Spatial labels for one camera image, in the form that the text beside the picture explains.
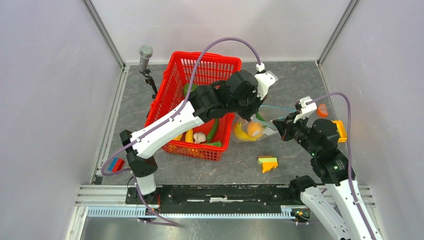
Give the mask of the white mushroom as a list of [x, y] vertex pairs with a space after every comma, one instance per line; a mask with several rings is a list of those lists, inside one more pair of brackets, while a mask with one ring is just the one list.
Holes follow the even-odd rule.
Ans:
[[201, 144], [207, 141], [207, 136], [203, 132], [196, 132], [193, 134], [193, 142]]

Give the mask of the yellow orange peach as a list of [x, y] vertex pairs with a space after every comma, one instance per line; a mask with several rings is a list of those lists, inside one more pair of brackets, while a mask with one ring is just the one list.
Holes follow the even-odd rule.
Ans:
[[264, 135], [263, 134], [264, 129], [265, 127], [261, 123], [251, 121], [247, 125], [247, 134], [256, 139], [260, 139]]

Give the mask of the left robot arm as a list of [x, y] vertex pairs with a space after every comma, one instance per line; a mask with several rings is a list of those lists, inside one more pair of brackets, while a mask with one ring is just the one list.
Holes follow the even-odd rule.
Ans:
[[273, 77], [267, 72], [252, 75], [245, 70], [237, 71], [228, 80], [188, 91], [187, 101], [147, 127], [122, 132], [123, 142], [130, 144], [126, 157], [136, 179], [139, 199], [151, 204], [157, 198], [154, 173], [158, 166], [153, 155], [159, 148], [178, 135], [227, 113], [250, 119], [273, 83]]

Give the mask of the long green chili pepper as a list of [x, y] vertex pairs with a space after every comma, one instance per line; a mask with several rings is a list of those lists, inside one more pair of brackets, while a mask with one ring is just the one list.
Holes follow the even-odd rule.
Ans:
[[259, 114], [259, 112], [255, 114], [255, 119], [260, 122], [264, 122], [264, 123], [266, 122], [266, 120]]

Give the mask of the clear zip top bag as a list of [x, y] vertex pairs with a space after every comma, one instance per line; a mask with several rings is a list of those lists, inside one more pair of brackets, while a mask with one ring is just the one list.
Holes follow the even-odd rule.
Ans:
[[295, 111], [294, 108], [262, 105], [249, 121], [237, 114], [231, 127], [231, 139], [236, 143], [258, 142], [278, 134], [279, 132], [272, 121], [283, 120], [288, 114]]

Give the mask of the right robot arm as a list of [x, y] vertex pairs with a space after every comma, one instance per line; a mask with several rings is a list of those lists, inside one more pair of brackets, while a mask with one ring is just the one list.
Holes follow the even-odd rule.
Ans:
[[272, 123], [282, 141], [294, 140], [311, 155], [312, 169], [338, 209], [331, 206], [308, 175], [290, 181], [289, 199], [306, 205], [334, 240], [381, 240], [383, 237], [366, 209], [349, 160], [338, 149], [337, 125], [319, 118], [308, 127], [307, 118], [295, 121], [295, 116], [293, 112]]

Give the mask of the yellow banana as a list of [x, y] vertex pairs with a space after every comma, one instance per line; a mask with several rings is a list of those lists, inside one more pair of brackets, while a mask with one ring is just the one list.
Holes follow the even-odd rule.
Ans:
[[234, 132], [235, 137], [242, 142], [256, 142], [257, 141], [257, 139], [255, 137], [249, 136], [245, 131], [243, 131], [241, 122], [236, 122], [234, 124], [233, 132]]

